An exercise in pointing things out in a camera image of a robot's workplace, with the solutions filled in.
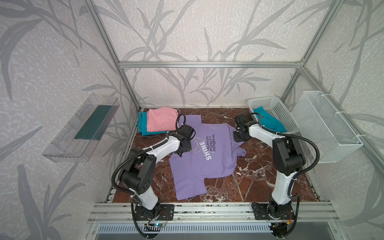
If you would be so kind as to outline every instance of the green mat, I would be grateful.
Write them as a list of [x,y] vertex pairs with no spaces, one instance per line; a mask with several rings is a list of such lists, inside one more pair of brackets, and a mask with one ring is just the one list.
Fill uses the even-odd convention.
[[111,108],[111,105],[97,106],[97,108],[93,111],[88,120],[81,127],[80,131],[76,134],[75,139],[100,140],[104,132],[102,132],[101,134],[97,134],[96,136],[95,134],[102,122],[104,121],[105,117],[111,110]]

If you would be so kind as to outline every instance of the stack of folded clothes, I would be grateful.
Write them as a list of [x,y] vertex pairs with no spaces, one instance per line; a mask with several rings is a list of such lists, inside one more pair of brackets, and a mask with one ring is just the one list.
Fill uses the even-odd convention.
[[178,112],[172,108],[150,109],[148,112],[139,112],[137,121],[138,132],[143,136],[166,133],[176,130]]

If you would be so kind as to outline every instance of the clothing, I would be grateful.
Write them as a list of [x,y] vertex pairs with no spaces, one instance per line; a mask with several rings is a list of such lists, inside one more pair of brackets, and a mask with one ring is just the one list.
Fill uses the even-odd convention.
[[226,177],[233,173],[238,156],[247,153],[235,142],[235,129],[227,123],[201,123],[201,115],[187,115],[187,125],[195,129],[191,140],[192,150],[182,157],[173,153],[169,159],[178,200],[194,197],[207,192],[206,178]]
[[261,114],[262,116],[261,124],[264,125],[266,128],[274,130],[275,132],[287,132],[284,125],[279,120],[272,117],[271,114],[266,112],[263,107],[256,108],[253,111],[255,113]]
[[143,136],[166,133],[167,131],[162,132],[148,132],[147,131],[147,113],[139,112],[139,120],[137,122],[138,132]]
[[147,115],[147,131],[174,131],[176,119],[179,114],[176,109],[162,107],[150,109]]

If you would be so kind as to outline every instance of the basket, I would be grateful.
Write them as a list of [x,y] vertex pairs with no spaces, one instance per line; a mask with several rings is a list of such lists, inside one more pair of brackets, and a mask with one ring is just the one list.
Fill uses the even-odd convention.
[[[320,151],[319,163],[338,162],[363,145],[340,112],[320,91],[304,91],[292,115],[303,137]],[[308,144],[313,156],[314,148]]]
[[[294,134],[299,132],[292,114],[289,112],[288,108],[280,100],[280,98],[271,96],[271,97],[261,97],[261,98],[252,98],[247,101],[249,106],[249,112],[254,113],[254,109],[263,107],[264,110],[271,114],[272,117],[278,119],[285,129],[287,134]],[[257,115],[252,115],[252,118],[257,121]]]

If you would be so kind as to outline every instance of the wall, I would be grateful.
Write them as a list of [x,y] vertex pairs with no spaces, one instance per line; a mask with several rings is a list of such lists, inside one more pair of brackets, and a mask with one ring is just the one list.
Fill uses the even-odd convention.
[[[134,124],[133,104],[82,3],[0,1],[0,239],[78,239]],[[121,104],[92,158],[43,157],[90,93]]]
[[[306,65],[381,152],[383,4],[345,1]],[[302,77],[296,84],[298,96],[311,90],[297,91],[303,81]],[[294,104],[292,97],[287,104]],[[332,201],[350,239],[382,239],[384,177],[360,149],[337,163],[318,164],[309,176],[321,199]]]
[[[298,61],[331,0],[95,3],[120,61]],[[246,106],[281,96],[292,72],[126,69],[142,106]]]

